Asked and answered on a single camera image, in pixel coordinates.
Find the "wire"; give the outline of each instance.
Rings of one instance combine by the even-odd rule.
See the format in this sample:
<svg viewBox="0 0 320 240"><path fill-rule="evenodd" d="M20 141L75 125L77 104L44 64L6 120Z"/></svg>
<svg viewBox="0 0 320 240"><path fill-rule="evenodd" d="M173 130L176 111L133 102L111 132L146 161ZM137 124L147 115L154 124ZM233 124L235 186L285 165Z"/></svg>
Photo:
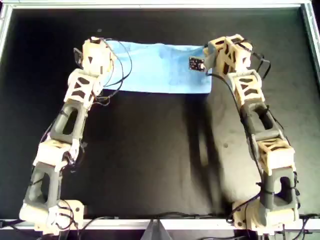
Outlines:
<svg viewBox="0 0 320 240"><path fill-rule="evenodd" d="M253 44L252 44L250 41L248 41L247 39L243 39L243 40L240 40L240 41L237 41L237 42L234 43L235 45L239 45L239 46L242 47L244 50L246 50L247 52L251 53L253 56L255 56L257 59L260 60L260 64L259 64L259 66L258 66L257 69L256 69L257 72L259 72L259 70L260 70L261 66L263 65L263 63L267 63L267 64L268 64L268 67L267 67L267 69L265 70L265 72L264 72L264 74L263 74L263 76L262 76L262 78L261 78L262 81L265 80L265 78L267 77L267 75L268 75L268 73L269 73L269 71L270 71L270 69L271 69L271 62L270 62L269 60L265 59L265 56L264 56L263 54L256 53L256 52L254 52L253 50L250 50L249 48L247 48L246 46L244 46L242 43L249 43L249 44L251 44L252 46L253 46Z"/></svg>
<svg viewBox="0 0 320 240"><path fill-rule="evenodd" d="M200 238L199 240L239 240L239 239L243 239L246 238L246 236L229 236L229 237L203 237Z"/></svg>
<svg viewBox="0 0 320 240"><path fill-rule="evenodd" d="M244 205L248 205L251 201L253 200L256 200L259 196L260 196L260 193L259 192L258 194L256 194L255 196L251 197L249 200L241 203L239 206L237 206L236 208L234 208L231 213L229 214L229 216L226 218L226 222L229 223L229 224L232 224L234 222L234 220L232 219L232 215L239 211Z"/></svg>
<svg viewBox="0 0 320 240"><path fill-rule="evenodd" d="M81 240L81 237L83 236L86 228L87 228L90 224L92 224L92 223L93 223L94 221L96 221L96 220L104 219L104 218L105 218L104 216L100 216L100 217L97 217L97 218L94 218L94 219L90 220L90 221L89 221L86 225L84 225L84 227L81 229L81 231L80 231L80 233L79 233L79 235L78 235L78 239Z"/></svg>
<svg viewBox="0 0 320 240"><path fill-rule="evenodd" d="M101 39L102 41L104 41L105 44L108 45L108 47L110 48L110 51L111 51L111 52L115 55L115 57L119 60L120 65L121 65L121 69L122 69L122 78L121 78L120 80L118 80L118 81L116 81L116 82L108 85L108 82L109 82L110 79L111 79L111 77L110 77L110 79L107 81L107 83L103 86L104 88L107 88L107 87L110 87L110 86L113 86L113 85L120 84L119 87L118 87L113 93L111 93L111 94L108 95L108 96L100 96L100 97L97 97L97 101L93 103L93 104L98 104L98 105L101 105L101 106L108 106L108 105L110 104L110 98L112 98L114 95L116 95L116 94L120 91L120 89L121 89L121 87L122 87L122 85L123 85L123 83L124 83L124 80L131 74L132 68L133 68L133 62L132 62L132 58L131 58L131 56L130 56L128 50L127 50L127 48L126 48L120 41L115 40L115 39L113 39L113 38L106 38L106 39L100 38L100 39ZM117 54L113 51L113 49L109 46L109 44L107 43L107 41L116 41L116 42L118 42L118 43L124 48L126 54L128 55L128 57L129 57L129 59L130 59L130 65L131 65L131 66L130 66L130 71L129 71L129 73L128 73L126 76L124 76L124 66L123 66L120 58L119 58L119 57L117 56ZM115 67L113 61L112 61L112 65L113 65L113 68L112 68L112 73L113 73L114 67Z"/></svg>
<svg viewBox="0 0 320 240"><path fill-rule="evenodd" d="M61 207L58 205L59 208L61 209L66 209L66 210L69 210L70 211L70 215L68 214L64 214L64 213L60 213L60 216L63 216L63 217L67 217L70 219L70 223L68 226L64 227L64 228L60 228L60 226L57 224L58 228L60 230L66 230L68 229L68 234L70 232L70 228L71 228L71 225L73 224L74 227L76 228L76 236L77 236L77 239L79 240L80 239L80 230L78 228L78 223L75 221L75 213L74 211L72 210L72 208L70 207L70 204L66 201L66 200L62 200L65 204L67 204L68 207Z"/></svg>
<svg viewBox="0 0 320 240"><path fill-rule="evenodd" d="M102 40L105 42L105 44L108 45L108 47L110 48L110 50L112 51L112 53L113 53L116 57L117 57L117 55L116 55L115 52L112 50L112 48L109 46L109 44L107 43L107 41L115 41L115 42L118 42L118 43L123 47L123 49L125 50L126 54L128 55L129 60L130 60L130 64L131 64L129 73L128 73L125 77L123 77L123 75L122 75L122 79L121 79L121 80L119 80L119 81L117 81L117 82L115 82L115 83L112 83L112 84L108 85L108 87L110 87L110 86L112 86L112 85L116 85L116 84L118 84L118 83L120 83L120 82L123 82L123 81L131 74L131 72L132 72L132 67L133 67L133 63L132 63L132 59L131 59L131 56L130 56L127 48L122 44L122 42L120 42L120 41L118 41L118 40L116 40L116 39L113 39L113 38L106 38L106 39L103 39L103 38L102 38Z"/></svg>
<svg viewBox="0 0 320 240"><path fill-rule="evenodd" d="M313 219L315 217L320 217L319 214L307 214L307 215L300 215L300 218L302 219L302 228L300 229L297 236L295 236L292 240L297 240L301 234L303 234L302 240L305 238L305 227L307 225L307 222L309 219Z"/></svg>
<svg viewBox="0 0 320 240"><path fill-rule="evenodd" d="M113 61L112 59L110 59L110 61L112 62L112 72L111 72L111 75L110 75L108 81L105 83L105 85L103 85L104 88L105 88L105 87L108 85L108 83L110 82L110 80L111 80L111 78L112 78L112 75L114 74L114 71L115 71L115 63L114 63L114 61Z"/></svg>

